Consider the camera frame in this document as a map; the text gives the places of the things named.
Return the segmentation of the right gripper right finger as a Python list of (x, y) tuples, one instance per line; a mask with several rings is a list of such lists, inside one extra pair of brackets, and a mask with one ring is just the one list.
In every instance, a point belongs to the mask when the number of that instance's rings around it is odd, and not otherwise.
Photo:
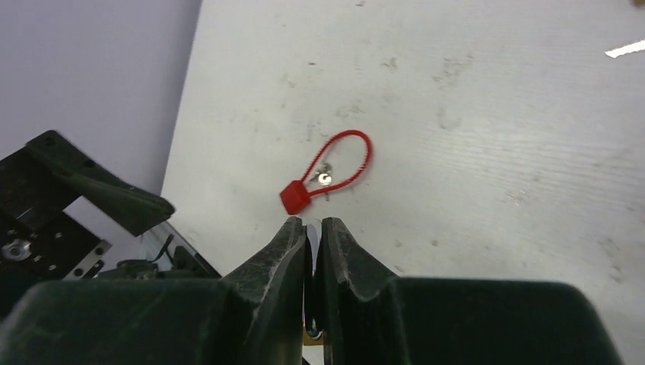
[(620, 364), (593, 305), (558, 282), (400, 277), (336, 217), (317, 288), (327, 364)]

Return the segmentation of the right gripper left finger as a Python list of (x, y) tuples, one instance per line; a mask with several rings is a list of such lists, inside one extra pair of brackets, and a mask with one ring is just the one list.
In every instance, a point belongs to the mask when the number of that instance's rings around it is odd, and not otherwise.
[(1, 326), (3, 364), (299, 364), (306, 233), (289, 217), (222, 278), (49, 281)]

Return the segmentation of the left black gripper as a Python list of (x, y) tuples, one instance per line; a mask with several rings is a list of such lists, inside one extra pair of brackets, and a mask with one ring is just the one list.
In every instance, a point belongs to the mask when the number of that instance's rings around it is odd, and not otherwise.
[(92, 278), (111, 245), (65, 213), (85, 197), (139, 236), (175, 208), (103, 168), (49, 130), (1, 161), (1, 316), (42, 281)]

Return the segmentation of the red cable padlock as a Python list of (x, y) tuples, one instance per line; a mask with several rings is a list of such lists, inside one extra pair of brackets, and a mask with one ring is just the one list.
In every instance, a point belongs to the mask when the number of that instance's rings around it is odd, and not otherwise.
[[(325, 152), (327, 152), (327, 150), (330, 149), (331, 146), (334, 145), (334, 143), (350, 136), (360, 138), (365, 144), (365, 156), (357, 171), (352, 176), (348, 177), (345, 180), (342, 180), (341, 182), (332, 183), (331, 185), (322, 187), (320, 189), (309, 191), (306, 188), (305, 182), (313, 172), (316, 164), (321, 161)], [(291, 181), (280, 192), (279, 198), (284, 206), (284, 209), (289, 215), (297, 215), (311, 204), (313, 197), (325, 193), (334, 192), (351, 185), (356, 180), (358, 180), (361, 175), (367, 170), (372, 160), (372, 156), (373, 142), (366, 133), (355, 129), (349, 129), (333, 135), (316, 153), (315, 157), (310, 162), (302, 177)]]

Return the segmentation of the long-shackle brass padlock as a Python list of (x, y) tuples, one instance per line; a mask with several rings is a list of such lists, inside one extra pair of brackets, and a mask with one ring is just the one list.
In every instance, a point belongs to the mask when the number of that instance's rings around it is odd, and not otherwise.
[(305, 270), (303, 277), (303, 344), (321, 345), (323, 331), (316, 322), (319, 288), (316, 271), (323, 230), (322, 221), (311, 219), (304, 224), (305, 230)]

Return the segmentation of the large brass padlock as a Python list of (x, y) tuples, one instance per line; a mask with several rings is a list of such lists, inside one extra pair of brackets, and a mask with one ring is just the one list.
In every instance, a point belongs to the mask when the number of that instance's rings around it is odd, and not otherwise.
[(626, 56), (631, 53), (643, 52), (644, 50), (645, 50), (645, 39), (642, 39), (636, 42), (629, 43), (627, 45), (620, 46), (618, 48), (605, 51), (605, 54), (612, 59), (616, 59), (618, 57)]

